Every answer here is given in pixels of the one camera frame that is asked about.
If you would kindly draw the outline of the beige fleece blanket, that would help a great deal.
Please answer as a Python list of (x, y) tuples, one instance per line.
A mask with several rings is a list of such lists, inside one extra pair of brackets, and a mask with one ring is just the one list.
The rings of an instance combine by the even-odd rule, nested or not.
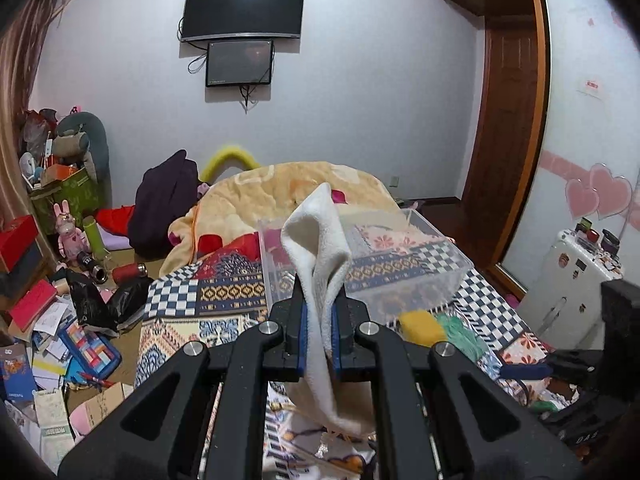
[(261, 221), (288, 218), (322, 183), (345, 195), (342, 214), (366, 210), (396, 211), (385, 185), (372, 174), (330, 162), (284, 162), (243, 171), (221, 180), (184, 216), (171, 223), (170, 237), (178, 240), (160, 268), (160, 276), (198, 260), (198, 240), (217, 235), (227, 245), (253, 233)]

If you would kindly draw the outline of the brown striped curtain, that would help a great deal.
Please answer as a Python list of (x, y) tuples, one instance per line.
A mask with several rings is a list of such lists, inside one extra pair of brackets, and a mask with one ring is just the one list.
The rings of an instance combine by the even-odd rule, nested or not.
[(18, 140), (58, 0), (1, 0), (1, 225), (32, 213)]

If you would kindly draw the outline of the white small cabinet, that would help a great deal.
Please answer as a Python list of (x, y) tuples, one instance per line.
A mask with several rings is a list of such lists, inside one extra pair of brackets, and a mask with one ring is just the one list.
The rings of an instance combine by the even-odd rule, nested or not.
[(581, 218), (559, 232), (540, 275), (518, 306), (518, 315), (553, 349), (601, 350), (604, 346), (601, 284), (620, 280), (620, 240)]

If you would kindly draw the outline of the yellow sponge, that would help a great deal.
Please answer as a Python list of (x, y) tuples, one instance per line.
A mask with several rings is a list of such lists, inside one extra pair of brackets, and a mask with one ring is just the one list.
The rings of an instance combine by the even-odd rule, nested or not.
[(398, 321), (401, 335), (412, 344), (433, 347), (434, 344), (447, 340), (444, 328), (427, 310), (404, 312)]

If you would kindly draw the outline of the pink bunny plush toy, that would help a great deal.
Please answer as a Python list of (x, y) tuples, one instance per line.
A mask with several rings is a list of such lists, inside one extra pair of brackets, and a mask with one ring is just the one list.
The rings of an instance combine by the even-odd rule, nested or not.
[(67, 262), (75, 263), (82, 252), (90, 252), (86, 234), (76, 226), (67, 200), (53, 205), (55, 231), (58, 233), (58, 251)]

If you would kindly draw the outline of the green cardboard box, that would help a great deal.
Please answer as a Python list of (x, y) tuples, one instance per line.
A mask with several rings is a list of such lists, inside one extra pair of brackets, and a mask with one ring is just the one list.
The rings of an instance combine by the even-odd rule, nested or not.
[(81, 169), (63, 181), (55, 181), (29, 194), (38, 226), (44, 235), (55, 232), (53, 206), (67, 200), (70, 214), (76, 226), (82, 227), (82, 220), (91, 216), (104, 204), (103, 186), (94, 182), (87, 170)]

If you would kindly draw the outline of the green cylinder bottle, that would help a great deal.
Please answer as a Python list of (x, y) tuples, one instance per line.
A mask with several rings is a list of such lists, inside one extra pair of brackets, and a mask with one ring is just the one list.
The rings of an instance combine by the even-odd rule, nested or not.
[(93, 216), (87, 216), (82, 219), (82, 225), (84, 226), (93, 257), (96, 258), (96, 260), (102, 261), (106, 256), (106, 248), (100, 234), (98, 222), (96, 222)]

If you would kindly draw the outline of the blue colourful pencil case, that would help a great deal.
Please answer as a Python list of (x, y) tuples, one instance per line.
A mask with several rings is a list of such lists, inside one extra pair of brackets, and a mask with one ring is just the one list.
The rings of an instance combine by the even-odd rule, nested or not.
[(122, 362), (119, 351), (104, 335), (83, 328), (76, 318), (62, 324), (56, 334), (81, 370), (92, 377), (105, 380)]

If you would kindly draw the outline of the brown wooden door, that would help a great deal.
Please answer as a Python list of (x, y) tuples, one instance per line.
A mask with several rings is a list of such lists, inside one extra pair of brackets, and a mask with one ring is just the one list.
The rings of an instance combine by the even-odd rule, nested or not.
[(529, 15), (487, 22), (483, 92), (462, 205), (469, 255), (489, 266), (514, 204), (537, 87), (537, 31)]

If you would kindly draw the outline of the green knitted cloth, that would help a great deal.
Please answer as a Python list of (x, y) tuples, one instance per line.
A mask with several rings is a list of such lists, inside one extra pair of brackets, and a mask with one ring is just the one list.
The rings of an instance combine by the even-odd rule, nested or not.
[(472, 362), (477, 363), (488, 352), (486, 342), (466, 326), (461, 318), (439, 313), (436, 321), (444, 329), (447, 341), (454, 344)]

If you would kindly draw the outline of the dark purple clothing pile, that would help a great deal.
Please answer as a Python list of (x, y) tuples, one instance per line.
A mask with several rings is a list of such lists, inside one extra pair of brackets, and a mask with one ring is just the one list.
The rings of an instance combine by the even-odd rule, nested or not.
[(143, 176), (128, 222), (128, 240), (142, 258), (165, 258), (171, 251), (169, 226), (198, 201), (198, 165), (186, 150), (176, 151)]

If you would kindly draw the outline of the clear plastic storage box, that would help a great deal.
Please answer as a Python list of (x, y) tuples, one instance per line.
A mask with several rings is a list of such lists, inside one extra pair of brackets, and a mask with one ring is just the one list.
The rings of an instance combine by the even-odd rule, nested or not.
[(390, 325), (401, 313), (445, 309), (472, 270), (471, 260), (414, 209), (338, 207), (352, 266), (346, 294)]

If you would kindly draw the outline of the white towel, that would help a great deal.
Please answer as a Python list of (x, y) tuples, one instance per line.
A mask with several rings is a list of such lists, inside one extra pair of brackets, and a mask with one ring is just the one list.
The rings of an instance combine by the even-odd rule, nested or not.
[(339, 382), (332, 366), (332, 308), (352, 265), (332, 188), (322, 183), (284, 222), (281, 243), (302, 285), (307, 306), (306, 367), (288, 396), (305, 416), (333, 432), (374, 433), (370, 386)]

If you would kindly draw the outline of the large wall television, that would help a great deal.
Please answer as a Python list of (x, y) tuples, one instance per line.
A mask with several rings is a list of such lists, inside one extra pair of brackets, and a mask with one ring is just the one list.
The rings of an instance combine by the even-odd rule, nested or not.
[(298, 38), (304, 0), (186, 0), (183, 41), (230, 38)]

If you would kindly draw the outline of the grey stuffed toy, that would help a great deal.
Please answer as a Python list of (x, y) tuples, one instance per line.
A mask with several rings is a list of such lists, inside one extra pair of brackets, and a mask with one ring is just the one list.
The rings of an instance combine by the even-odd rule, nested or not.
[(78, 164), (93, 182), (108, 177), (108, 146), (104, 125), (89, 112), (64, 117), (55, 128), (52, 155), (62, 162)]

